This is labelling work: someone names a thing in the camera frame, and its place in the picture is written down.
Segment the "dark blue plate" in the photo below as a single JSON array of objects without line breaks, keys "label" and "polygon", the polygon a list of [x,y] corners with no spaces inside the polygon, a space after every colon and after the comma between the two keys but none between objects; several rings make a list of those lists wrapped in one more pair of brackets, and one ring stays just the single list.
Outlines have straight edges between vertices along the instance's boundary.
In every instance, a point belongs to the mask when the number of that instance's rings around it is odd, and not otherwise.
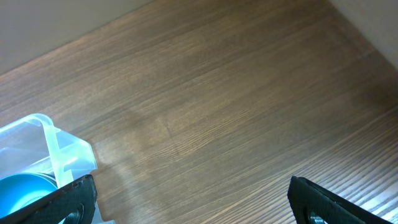
[{"label": "dark blue plate", "polygon": [[43,174],[19,173],[1,179],[1,218],[57,189],[55,179]]}]

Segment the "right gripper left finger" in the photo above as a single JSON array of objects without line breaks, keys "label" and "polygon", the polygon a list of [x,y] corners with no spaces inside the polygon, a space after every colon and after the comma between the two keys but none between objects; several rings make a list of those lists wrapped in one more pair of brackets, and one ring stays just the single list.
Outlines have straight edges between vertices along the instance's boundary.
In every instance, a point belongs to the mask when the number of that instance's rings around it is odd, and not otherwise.
[{"label": "right gripper left finger", "polygon": [[1,218],[1,223],[91,223],[96,199],[93,176],[84,175]]}]

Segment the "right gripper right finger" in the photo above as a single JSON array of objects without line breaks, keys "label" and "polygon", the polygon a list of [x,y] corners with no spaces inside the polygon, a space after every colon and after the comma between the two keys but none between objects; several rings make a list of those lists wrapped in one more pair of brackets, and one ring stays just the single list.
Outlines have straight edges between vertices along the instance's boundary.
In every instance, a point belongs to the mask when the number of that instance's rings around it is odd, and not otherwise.
[{"label": "right gripper right finger", "polygon": [[287,197],[299,224],[391,224],[304,177],[291,178]]}]

